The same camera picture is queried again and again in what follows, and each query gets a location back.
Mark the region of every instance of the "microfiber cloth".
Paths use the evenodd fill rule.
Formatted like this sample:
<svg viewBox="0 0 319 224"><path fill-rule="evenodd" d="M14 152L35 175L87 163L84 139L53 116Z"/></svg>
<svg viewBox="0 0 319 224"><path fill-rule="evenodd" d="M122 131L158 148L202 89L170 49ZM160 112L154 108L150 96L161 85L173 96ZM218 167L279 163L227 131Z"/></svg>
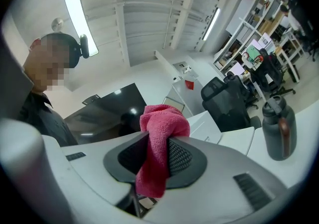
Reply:
<svg viewBox="0 0 319 224"><path fill-rule="evenodd" d="M169 177L167 139L189 136L189 123L179 110L168 105L146 106L140 118L141 131L149 132L147 155L136 176L136 192L160 198Z"/></svg>

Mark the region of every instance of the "black shirt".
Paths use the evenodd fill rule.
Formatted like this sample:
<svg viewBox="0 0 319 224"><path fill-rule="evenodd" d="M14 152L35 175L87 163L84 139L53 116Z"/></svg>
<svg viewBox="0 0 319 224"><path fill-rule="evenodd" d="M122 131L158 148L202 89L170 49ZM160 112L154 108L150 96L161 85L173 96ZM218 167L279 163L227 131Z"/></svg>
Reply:
<svg viewBox="0 0 319 224"><path fill-rule="evenodd" d="M41 134L54 137L61 147L78 144L63 118L45 105L51 103L45 94L30 93L18 120L34 126Z"/></svg>

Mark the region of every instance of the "white ceiling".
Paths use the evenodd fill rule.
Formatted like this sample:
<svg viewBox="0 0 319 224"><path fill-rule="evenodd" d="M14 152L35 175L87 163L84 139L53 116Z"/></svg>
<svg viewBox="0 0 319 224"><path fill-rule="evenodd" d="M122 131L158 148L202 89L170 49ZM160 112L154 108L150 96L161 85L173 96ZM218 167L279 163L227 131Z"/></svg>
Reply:
<svg viewBox="0 0 319 224"><path fill-rule="evenodd" d="M170 19L171 0L81 1L99 54L87 60L80 59L67 85L71 90L105 72L156 59L156 49L163 48L164 42L165 46L170 46L184 0L173 1ZM120 1L125 3L122 14L118 7L123 6L116 5ZM218 1L193 0L178 48L194 50L206 30L205 19L213 15ZM64 0L14 0L10 10L28 46L34 39L51 33L51 23L57 17L64 20L62 31L78 40Z"/></svg>

